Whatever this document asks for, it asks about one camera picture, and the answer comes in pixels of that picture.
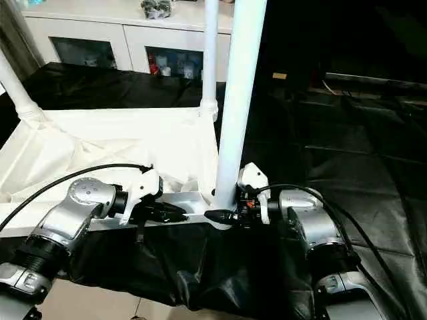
floor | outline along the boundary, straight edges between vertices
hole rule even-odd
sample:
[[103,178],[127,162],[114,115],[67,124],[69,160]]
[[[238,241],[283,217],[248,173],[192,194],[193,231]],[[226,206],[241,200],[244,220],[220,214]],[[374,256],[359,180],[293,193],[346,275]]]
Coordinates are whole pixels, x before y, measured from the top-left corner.
[[185,307],[169,307],[129,293],[84,287],[56,280],[45,302],[37,307],[43,320],[244,320],[217,311],[192,312]]

black cable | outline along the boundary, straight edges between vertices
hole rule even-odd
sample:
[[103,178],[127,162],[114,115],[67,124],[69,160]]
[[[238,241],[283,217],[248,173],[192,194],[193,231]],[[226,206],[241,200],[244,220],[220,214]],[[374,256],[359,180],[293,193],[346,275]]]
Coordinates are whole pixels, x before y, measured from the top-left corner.
[[[345,209],[341,208],[338,204],[336,204],[332,201],[325,200],[322,196],[320,196],[319,194],[314,192],[312,189],[307,188],[307,187],[302,187],[300,185],[294,185],[291,183],[276,183],[276,184],[268,185],[266,187],[262,187],[259,189],[254,189],[254,191],[256,194],[259,194],[262,191],[269,190],[269,189],[277,189],[277,188],[302,190],[302,191],[305,191],[306,193],[309,193],[310,195],[315,197],[317,200],[319,200],[321,203],[323,203],[324,209],[329,214],[329,216],[334,221],[334,223],[337,225],[337,228],[340,231],[341,236],[343,237],[345,244],[347,245],[347,247],[349,248],[350,251],[353,251],[353,247],[352,247],[352,243],[350,241],[350,238],[348,237],[348,234],[347,234],[346,230],[344,229],[344,226],[343,226],[342,222],[340,221],[340,219],[339,218],[337,219],[338,216],[336,215],[336,210],[338,210],[343,216],[345,216],[347,219],[349,219],[350,222],[357,229],[359,234],[362,236],[362,238],[365,240],[366,244],[368,245],[369,249],[374,254],[374,256],[377,259],[378,263],[380,264],[381,268],[384,270],[388,280],[392,284],[392,286],[393,286],[393,288],[394,288],[394,290],[395,290],[395,292],[396,292],[396,294],[400,300],[400,303],[402,304],[402,306],[404,308],[406,318],[411,319],[409,307],[406,303],[406,300],[405,300],[402,292],[399,290],[399,286],[398,286],[398,283],[397,283],[395,276],[393,275],[393,272],[390,270],[387,263],[382,258],[380,252],[377,250],[377,248],[375,247],[375,245],[373,244],[373,242],[371,241],[369,236],[365,233],[363,228],[359,225],[359,223],[353,218],[353,216],[349,212],[347,212]],[[362,270],[363,274],[365,274],[365,276],[368,275],[367,278],[369,278],[369,280],[372,282],[372,284],[378,288],[379,286],[375,283],[373,277],[370,276],[369,273],[367,272],[367,270],[362,266],[361,262],[359,262],[358,266],[359,266],[359,268],[361,268],[361,270]]]
[[406,301],[405,301],[405,298],[404,298],[402,292],[399,290],[398,282],[397,282],[395,276],[393,275],[393,272],[391,271],[391,269],[387,265],[387,262],[385,262],[384,258],[381,256],[380,252],[377,250],[377,248],[375,247],[375,245],[373,244],[373,242],[371,241],[369,236],[366,234],[366,232],[363,230],[363,228],[360,226],[360,224],[354,219],[354,217],[349,212],[347,212],[345,209],[343,209],[342,207],[340,207],[338,204],[336,204],[334,202],[331,202],[331,204],[332,204],[332,207],[337,209],[342,215],[344,215],[347,219],[350,220],[350,222],[353,224],[353,226],[357,229],[359,234],[362,236],[363,240],[365,240],[369,249],[374,254],[378,263],[381,265],[381,268],[384,270],[384,272],[385,272],[388,280],[392,284],[397,296],[399,297],[399,300],[400,300],[400,302],[401,302],[401,304],[405,310],[405,314],[406,314],[407,319],[411,319],[409,307],[406,304]]
[[0,232],[5,228],[5,226],[10,222],[10,220],[12,220],[12,218],[14,216],[16,216],[23,208],[25,208],[30,202],[32,202],[32,200],[34,200],[35,198],[37,198],[38,196],[40,196],[40,194],[46,192],[47,190],[49,190],[50,188],[53,188],[54,186],[66,181],[66,180],[70,180],[71,178],[74,178],[78,175],[82,175],[84,173],[88,173],[88,172],[92,172],[92,171],[96,171],[96,170],[100,170],[100,169],[106,169],[106,168],[116,168],[116,167],[122,167],[122,168],[136,168],[139,169],[142,173],[145,173],[147,171],[149,171],[151,168],[149,167],[145,167],[143,165],[135,165],[133,163],[112,163],[109,165],[97,165],[95,167],[90,167],[90,168],[86,168],[74,173],[71,173],[69,175],[66,175],[58,180],[55,180],[54,182],[51,182],[50,184],[44,186],[43,188],[41,188],[40,190],[38,190],[37,192],[35,192],[34,194],[30,195],[28,198],[26,198],[26,200],[24,200],[24,202],[22,202],[20,205],[18,205],[15,210],[13,210],[7,217],[6,219],[3,220],[2,223],[0,223]]

white pole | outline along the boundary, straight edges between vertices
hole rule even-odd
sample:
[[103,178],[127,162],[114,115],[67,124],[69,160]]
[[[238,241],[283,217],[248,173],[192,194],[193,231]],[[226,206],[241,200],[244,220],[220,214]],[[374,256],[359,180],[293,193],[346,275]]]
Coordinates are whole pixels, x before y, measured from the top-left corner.
[[267,0],[236,0],[214,206],[233,209]]
[[15,104],[16,112],[21,119],[42,119],[43,113],[36,102],[31,100],[22,83],[0,49],[0,82]]
[[205,49],[203,50],[203,93],[200,107],[216,121],[218,102],[216,101],[216,53],[218,42],[218,10],[220,0],[205,0]]

glass cabinet door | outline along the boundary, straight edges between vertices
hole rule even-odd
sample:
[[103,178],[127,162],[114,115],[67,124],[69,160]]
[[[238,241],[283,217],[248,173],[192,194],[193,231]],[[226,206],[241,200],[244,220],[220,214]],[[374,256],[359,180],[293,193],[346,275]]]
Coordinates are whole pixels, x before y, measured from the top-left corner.
[[133,69],[121,25],[31,17],[25,20],[46,63]]
[[117,69],[107,41],[49,37],[61,60],[72,65]]
[[201,79],[203,52],[145,47],[151,74]]
[[[125,25],[133,70],[201,79],[203,32]],[[218,34],[217,81],[227,80],[230,35]]]

black plastic sheet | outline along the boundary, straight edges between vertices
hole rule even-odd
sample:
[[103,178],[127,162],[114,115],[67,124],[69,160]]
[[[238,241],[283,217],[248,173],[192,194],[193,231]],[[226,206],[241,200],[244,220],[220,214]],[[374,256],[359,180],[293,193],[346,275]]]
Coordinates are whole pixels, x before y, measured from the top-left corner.
[[[44,109],[196,107],[198,83],[51,63],[27,82]],[[254,95],[242,165],[270,182],[301,183],[349,211],[399,280],[413,319],[427,319],[427,115],[393,101],[282,90]],[[224,86],[219,85],[220,107]],[[8,123],[17,121],[6,96]],[[220,120],[216,123],[219,133]],[[3,127],[3,140],[10,128]],[[347,221],[350,239],[387,294],[395,294],[373,254]],[[208,224],[90,233],[68,278],[190,309],[265,319],[311,319],[310,277],[294,244],[275,227],[218,231]],[[6,260],[22,239],[0,240]]]

